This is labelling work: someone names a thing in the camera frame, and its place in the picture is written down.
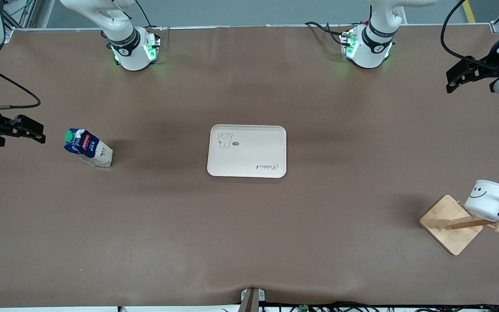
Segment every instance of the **smiley face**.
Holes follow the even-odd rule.
[[[474,188],[469,195],[470,198],[479,198],[483,197],[487,191],[483,190],[483,188]]]

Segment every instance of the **wooden mug holder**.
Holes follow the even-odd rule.
[[[440,198],[424,214],[420,223],[452,255],[459,255],[483,226],[499,233],[499,222],[471,214],[461,202],[449,195]]]

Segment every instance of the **brown table surface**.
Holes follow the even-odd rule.
[[[47,143],[0,149],[0,306],[269,302],[499,304],[499,234],[457,257],[419,224],[444,194],[499,182],[499,95],[489,81],[446,94],[457,59],[439,26],[406,26],[365,70],[307,28],[174,30],[160,63],[117,67],[97,32],[16,32],[0,70],[43,103],[23,113]],[[450,26],[484,56],[489,27]],[[1,104],[30,99],[0,79]],[[206,171],[215,124],[280,125],[282,179]],[[114,149],[91,168],[69,127]]]

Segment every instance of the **mug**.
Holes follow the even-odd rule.
[[[465,208],[477,217],[499,222],[499,183],[477,180]]]

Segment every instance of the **white tray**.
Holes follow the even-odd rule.
[[[286,130],[281,126],[214,126],[209,139],[207,172],[212,176],[283,177]]]

